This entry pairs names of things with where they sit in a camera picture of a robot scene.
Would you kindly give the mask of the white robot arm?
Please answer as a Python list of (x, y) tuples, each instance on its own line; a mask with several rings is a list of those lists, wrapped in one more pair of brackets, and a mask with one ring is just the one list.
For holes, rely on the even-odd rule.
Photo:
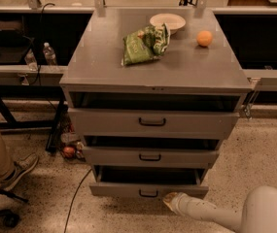
[(277, 188), (272, 186), (250, 191), (241, 211), (220, 208), (184, 192), (168, 193), (163, 202), (178, 216), (214, 222), (234, 233), (277, 233)]

